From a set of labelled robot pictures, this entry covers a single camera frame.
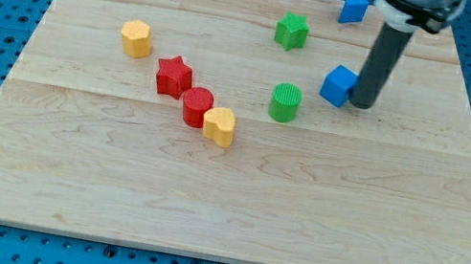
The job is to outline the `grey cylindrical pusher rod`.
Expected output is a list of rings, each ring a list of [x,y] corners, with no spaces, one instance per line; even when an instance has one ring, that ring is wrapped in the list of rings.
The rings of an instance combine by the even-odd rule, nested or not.
[[[349,102],[353,106],[362,109],[373,107],[412,36],[413,32],[398,31],[388,23],[381,26],[349,95]]]

